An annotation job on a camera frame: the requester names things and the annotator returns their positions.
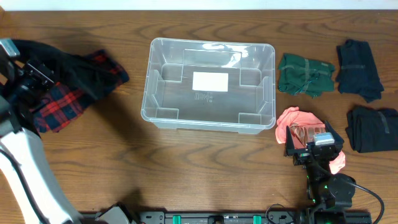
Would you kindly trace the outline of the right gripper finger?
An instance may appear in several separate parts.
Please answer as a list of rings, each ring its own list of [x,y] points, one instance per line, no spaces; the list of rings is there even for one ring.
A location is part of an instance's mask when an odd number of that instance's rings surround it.
[[[294,140],[292,138],[292,134],[290,128],[286,126],[286,142],[285,142],[285,150],[286,151],[293,151],[295,150]]]
[[[325,120],[324,124],[326,131],[333,136],[335,144],[343,144],[343,138],[332,128],[331,124],[327,120]]]

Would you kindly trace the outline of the red navy plaid shirt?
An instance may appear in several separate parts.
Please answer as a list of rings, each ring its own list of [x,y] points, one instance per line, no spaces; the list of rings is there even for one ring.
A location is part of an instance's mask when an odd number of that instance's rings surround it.
[[[85,58],[117,76],[117,83],[104,89],[105,96],[129,81],[125,69],[105,50],[98,50]],[[58,83],[41,98],[39,109],[33,112],[34,126],[40,133],[59,132],[81,116],[95,101],[83,90]]]

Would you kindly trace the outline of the navy garment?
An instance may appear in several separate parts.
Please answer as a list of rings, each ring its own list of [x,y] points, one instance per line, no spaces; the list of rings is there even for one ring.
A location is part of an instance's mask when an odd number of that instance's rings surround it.
[[[338,91],[360,95],[367,103],[381,99],[384,87],[368,42],[348,39],[336,47],[340,71]]]

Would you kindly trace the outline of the green garment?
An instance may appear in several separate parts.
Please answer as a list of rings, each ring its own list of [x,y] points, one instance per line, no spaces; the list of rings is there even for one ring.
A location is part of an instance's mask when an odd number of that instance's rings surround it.
[[[277,87],[283,93],[306,94],[316,98],[324,92],[334,91],[332,76],[335,66],[331,63],[285,53],[278,70],[280,78]]]

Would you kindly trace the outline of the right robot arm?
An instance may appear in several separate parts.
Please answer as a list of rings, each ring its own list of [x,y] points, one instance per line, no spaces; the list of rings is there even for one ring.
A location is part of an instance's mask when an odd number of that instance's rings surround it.
[[[286,128],[285,157],[292,157],[295,166],[307,173],[307,194],[313,206],[294,215],[294,223],[348,223],[346,209],[352,207],[354,179],[344,174],[332,174],[330,162],[343,147],[343,138],[325,123],[325,132],[313,136],[304,148],[295,148],[290,128]]]

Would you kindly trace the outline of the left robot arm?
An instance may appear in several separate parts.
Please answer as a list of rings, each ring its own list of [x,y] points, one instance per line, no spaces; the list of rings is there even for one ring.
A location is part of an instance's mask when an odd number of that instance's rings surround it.
[[[36,60],[15,63],[16,49],[4,49],[1,90],[1,171],[19,204],[26,223],[81,223],[82,215],[60,188],[34,126],[32,110],[53,86],[52,72]]]

